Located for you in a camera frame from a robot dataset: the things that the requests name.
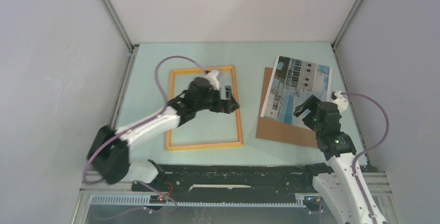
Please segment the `printed building photo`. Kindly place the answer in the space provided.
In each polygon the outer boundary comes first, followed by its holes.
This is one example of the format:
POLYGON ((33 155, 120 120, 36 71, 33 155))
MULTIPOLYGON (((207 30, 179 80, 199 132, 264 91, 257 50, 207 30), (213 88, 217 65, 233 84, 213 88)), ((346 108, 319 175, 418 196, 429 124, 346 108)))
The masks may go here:
POLYGON ((332 68, 299 59, 283 56, 276 58, 270 74, 269 85, 265 86, 260 116, 307 129, 301 117, 295 117, 297 106, 311 95, 321 101, 328 101, 332 83, 332 68))

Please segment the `brown cardboard backing board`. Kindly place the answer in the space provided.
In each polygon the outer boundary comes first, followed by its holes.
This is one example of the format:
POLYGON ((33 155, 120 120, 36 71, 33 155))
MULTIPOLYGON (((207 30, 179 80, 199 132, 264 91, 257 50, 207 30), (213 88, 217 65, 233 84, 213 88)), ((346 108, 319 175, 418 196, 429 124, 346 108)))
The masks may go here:
POLYGON ((260 116, 257 121, 256 138, 304 147, 318 147, 312 130, 260 116))

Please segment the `orange wooden picture frame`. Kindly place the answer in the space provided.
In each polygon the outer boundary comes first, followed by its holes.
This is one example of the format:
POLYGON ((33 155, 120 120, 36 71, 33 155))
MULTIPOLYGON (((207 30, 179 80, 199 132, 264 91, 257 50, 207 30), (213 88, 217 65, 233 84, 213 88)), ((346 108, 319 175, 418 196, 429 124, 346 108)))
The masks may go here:
MULTIPOLYGON (((230 95, 238 101, 236 70, 234 66, 208 67, 219 70, 222 88, 230 86, 230 95)), ((188 87, 195 77, 202 76, 200 68, 172 69, 170 71, 169 98, 177 96, 184 87, 188 87)), ((166 132, 166 151, 231 148, 243 146, 241 113, 237 109, 231 114, 216 114, 208 110, 200 111, 195 118, 182 127, 166 132)))

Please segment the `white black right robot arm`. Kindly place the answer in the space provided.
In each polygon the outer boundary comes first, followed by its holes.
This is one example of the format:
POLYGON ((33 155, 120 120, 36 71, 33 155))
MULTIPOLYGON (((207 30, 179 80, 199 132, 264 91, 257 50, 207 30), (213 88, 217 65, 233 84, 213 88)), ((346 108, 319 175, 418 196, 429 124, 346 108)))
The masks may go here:
POLYGON ((332 169, 305 174, 302 186, 321 195, 337 223, 387 223, 362 174, 360 155, 351 137, 341 130, 341 113, 348 107, 344 96, 336 91, 331 101, 322 101, 311 95, 295 108, 296 117, 308 112, 302 121, 315 133, 318 148, 332 169))

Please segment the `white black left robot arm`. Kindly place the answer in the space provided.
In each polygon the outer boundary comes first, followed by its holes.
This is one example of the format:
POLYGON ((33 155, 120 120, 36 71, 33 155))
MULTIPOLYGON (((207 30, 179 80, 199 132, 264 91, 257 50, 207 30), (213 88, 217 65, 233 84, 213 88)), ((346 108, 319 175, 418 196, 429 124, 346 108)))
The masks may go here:
POLYGON ((135 146, 193 120, 199 111, 233 113, 240 105, 230 86, 226 86, 225 91, 226 97, 222 99, 217 79, 196 77, 186 90, 167 101, 156 113, 118 130, 107 125, 101 127, 87 154, 83 183, 113 185, 136 181, 151 191, 160 190, 164 184, 163 171, 153 160, 133 160, 131 154, 135 146))

